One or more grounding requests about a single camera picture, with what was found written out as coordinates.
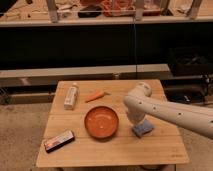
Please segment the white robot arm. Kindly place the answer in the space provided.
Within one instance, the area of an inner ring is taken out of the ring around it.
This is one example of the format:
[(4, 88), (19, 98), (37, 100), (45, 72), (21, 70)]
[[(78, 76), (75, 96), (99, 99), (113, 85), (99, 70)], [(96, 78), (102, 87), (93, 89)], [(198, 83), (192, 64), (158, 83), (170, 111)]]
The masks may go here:
[(133, 125), (139, 124), (148, 114), (213, 139), (213, 109), (162, 101), (151, 97), (152, 88), (140, 82), (123, 98), (127, 117)]

